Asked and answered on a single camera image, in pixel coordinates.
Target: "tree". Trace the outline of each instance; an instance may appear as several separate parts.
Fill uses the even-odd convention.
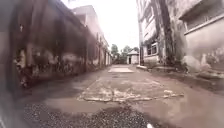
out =
[[[123,52],[128,54],[129,52],[131,52],[131,50],[132,49],[127,45],[124,47]]]
[[[139,52],[139,48],[138,47],[134,47],[133,48],[136,52]]]
[[[113,55],[113,57],[115,57],[118,54],[118,47],[116,44],[112,44],[111,54]]]

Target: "grey building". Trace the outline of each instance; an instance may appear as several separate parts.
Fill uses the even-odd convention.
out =
[[[137,0],[142,65],[224,70],[223,0]]]
[[[93,6],[86,5],[77,7],[72,9],[72,12],[79,18],[82,24],[89,29],[91,35],[96,40],[96,46],[98,47],[97,49],[99,49],[99,57],[95,58],[95,65],[99,64],[100,67],[110,65],[112,62],[112,57],[110,51],[108,50],[109,44],[104,37],[102,29],[100,28],[98,17]]]

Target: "white building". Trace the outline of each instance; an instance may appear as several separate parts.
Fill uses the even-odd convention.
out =
[[[127,64],[138,64],[139,63],[139,53],[134,49],[128,53]]]

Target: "window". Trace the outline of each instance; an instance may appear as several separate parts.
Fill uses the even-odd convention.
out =
[[[212,2],[205,1],[188,12],[188,14],[186,14],[187,17],[183,20],[186,22],[187,29],[190,30],[223,13],[224,8],[222,0],[214,0]]]
[[[148,44],[147,45],[147,54],[148,55],[158,54],[158,43]]]

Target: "alley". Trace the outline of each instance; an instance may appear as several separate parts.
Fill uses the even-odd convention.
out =
[[[127,65],[39,85],[17,102],[18,112],[34,128],[224,125],[223,96]]]

